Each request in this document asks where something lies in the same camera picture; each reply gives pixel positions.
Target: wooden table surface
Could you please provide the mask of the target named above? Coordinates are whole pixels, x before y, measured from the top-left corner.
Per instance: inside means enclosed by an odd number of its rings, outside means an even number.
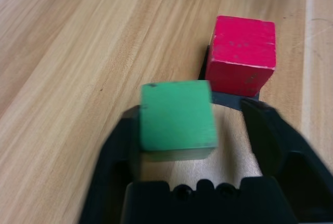
[[[217,14],[274,21],[260,99],[333,170],[332,0],[0,0],[1,223],[75,223],[97,155],[149,82],[195,80]],[[144,163],[171,187],[259,175],[240,112],[214,106],[220,146]]]

